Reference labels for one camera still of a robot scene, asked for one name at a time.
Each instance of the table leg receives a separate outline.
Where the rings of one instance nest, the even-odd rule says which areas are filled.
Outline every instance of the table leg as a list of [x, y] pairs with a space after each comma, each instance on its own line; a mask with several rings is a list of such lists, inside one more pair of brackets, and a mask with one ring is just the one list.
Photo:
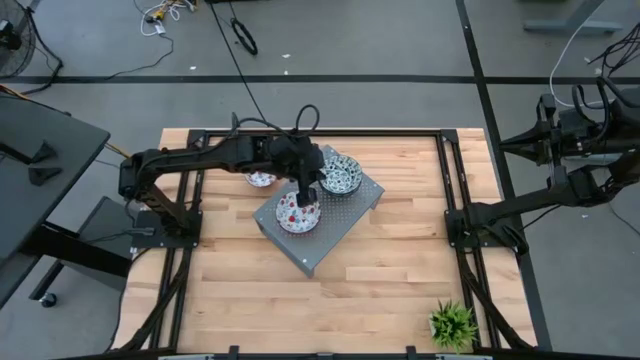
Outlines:
[[36, 300], [36, 301], [39, 301], [40, 299], [42, 299], [44, 295], [47, 293], [47, 290], [49, 290], [49, 286], [51, 286], [51, 284], [56, 279], [58, 274], [60, 274], [60, 271], [62, 271], [63, 268], [64, 268], [64, 265], [62, 265], [62, 262], [56, 259], [56, 262], [54, 262], [53, 265], [51, 265], [51, 267], [49, 268], [49, 271], [47, 271], [47, 273], [40, 280], [38, 285], [36, 285], [35, 289], [33, 289], [33, 291], [31, 292], [31, 295], [29, 295], [29, 299]]
[[21, 251], [27, 254], [49, 255], [121, 277], [127, 276], [131, 264], [130, 259], [84, 243], [47, 226], [36, 229]]

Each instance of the caster wheel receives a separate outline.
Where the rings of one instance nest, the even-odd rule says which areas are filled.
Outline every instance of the caster wheel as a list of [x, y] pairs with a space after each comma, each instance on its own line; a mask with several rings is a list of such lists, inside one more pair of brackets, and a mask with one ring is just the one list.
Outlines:
[[45, 293], [42, 299], [40, 299], [40, 305], [44, 308], [50, 308], [56, 305], [58, 297], [52, 293]]

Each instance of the fan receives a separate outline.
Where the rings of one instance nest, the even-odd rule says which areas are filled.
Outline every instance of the fan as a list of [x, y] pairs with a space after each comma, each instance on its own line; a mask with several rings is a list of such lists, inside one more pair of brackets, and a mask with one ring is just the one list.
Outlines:
[[33, 57], [36, 34], [27, 11], [16, 0], [0, 0], [0, 79], [20, 74]]

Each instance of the white bowl with red pattern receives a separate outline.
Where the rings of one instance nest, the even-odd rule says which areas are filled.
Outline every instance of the white bowl with red pattern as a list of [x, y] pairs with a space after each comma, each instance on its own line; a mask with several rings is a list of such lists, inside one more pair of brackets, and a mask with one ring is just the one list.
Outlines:
[[252, 174], [244, 174], [244, 178], [249, 184], [255, 187], [267, 187], [277, 180], [275, 175], [263, 173], [262, 171], [256, 171]]
[[320, 203], [317, 201], [303, 208], [298, 207], [296, 192], [292, 191], [280, 198], [276, 206], [276, 220], [286, 231], [302, 234], [310, 231], [320, 221]]

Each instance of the white cable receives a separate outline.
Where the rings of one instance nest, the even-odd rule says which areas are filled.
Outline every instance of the white cable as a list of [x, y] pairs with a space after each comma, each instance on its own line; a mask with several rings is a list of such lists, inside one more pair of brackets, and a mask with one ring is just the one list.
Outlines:
[[[169, 2], [169, 0], [163, 0], [160, 4], [150, 7], [149, 9], [147, 9], [144, 14], [142, 14], [142, 19], [140, 19], [140, 33], [144, 36], [154, 36], [154, 35], [158, 35], [158, 31], [154, 31], [152, 33], [145, 33], [144, 32], [144, 23], [146, 22], [146, 18], [147, 18], [147, 14], [149, 14], [152, 10], [163, 7], [166, 5], [166, 3]], [[169, 6], [168, 8], [168, 12], [169, 15], [171, 15], [171, 17], [173, 18], [173, 20], [178, 21], [180, 20], [180, 12], [178, 11], [178, 8], [184, 8], [186, 7], [186, 5], [179, 5], [176, 2], [173, 2], [172, 5]]]
[[[598, 7], [595, 10], [593, 10], [591, 15], [589, 15], [589, 17], [587, 19], [585, 19], [585, 21], [582, 22], [582, 24], [580, 24], [580, 26], [578, 26], [578, 28], [573, 33], [573, 35], [571, 35], [571, 37], [569, 38], [569, 41], [567, 41], [567, 45], [565, 45], [564, 49], [562, 50], [562, 53], [560, 53], [560, 57], [558, 58], [558, 62], [556, 62], [556, 66], [554, 66], [553, 70], [551, 70], [551, 75], [549, 75], [549, 88], [551, 88], [551, 95], [553, 95], [553, 98], [556, 99], [556, 102], [558, 104], [560, 104], [560, 105], [564, 105], [564, 106], [569, 107], [569, 108], [574, 108], [575, 107], [575, 106], [573, 106], [571, 104], [567, 104], [565, 102], [562, 102], [560, 99], [558, 99], [558, 97], [556, 96], [555, 91], [553, 91], [553, 75], [556, 73], [556, 70], [558, 69], [558, 66], [560, 65], [560, 62], [562, 61], [562, 58], [564, 57], [564, 54], [567, 52], [567, 49], [569, 48], [569, 45], [571, 45], [571, 42], [573, 41], [573, 38], [575, 38], [576, 35], [578, 35], [580, 30], [582, 30], [582, 27], [587, 23], [587, 21], [589, 21], [591, 16], [593, 16], [593, 14], [595, 14], [596, 11], [598, 11], [598, 9], [600, 9], [600, 6], [602, 6], [602, 3], [600, 5], [598, 5]], [[594, 102], [590, 102], [588, 104], [589, 105], [602, 104], [602, 101], [594, 101]]]

